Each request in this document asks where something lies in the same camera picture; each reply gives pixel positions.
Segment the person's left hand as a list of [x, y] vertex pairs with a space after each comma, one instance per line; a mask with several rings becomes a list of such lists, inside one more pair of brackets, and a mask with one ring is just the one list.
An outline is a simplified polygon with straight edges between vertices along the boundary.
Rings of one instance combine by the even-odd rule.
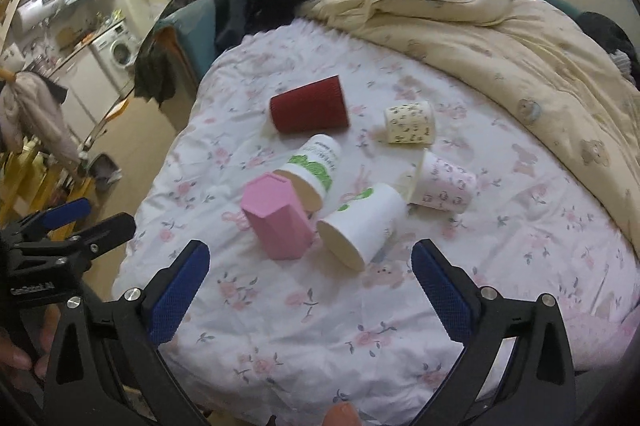
[[53, 345], [54, 336], [60, 322], [61, 311], [57, 305], [48, 305], [43, 309], [42, 326], [39, 334], [40, 348], [43, 355], [37, 362], [34, 362], [26, 352], [17, 347], [10, 334], [1, 328], [1, 364], [13, 371], [34, 371], [35, 375], [44, 380], [47, 375], [50, 352]]

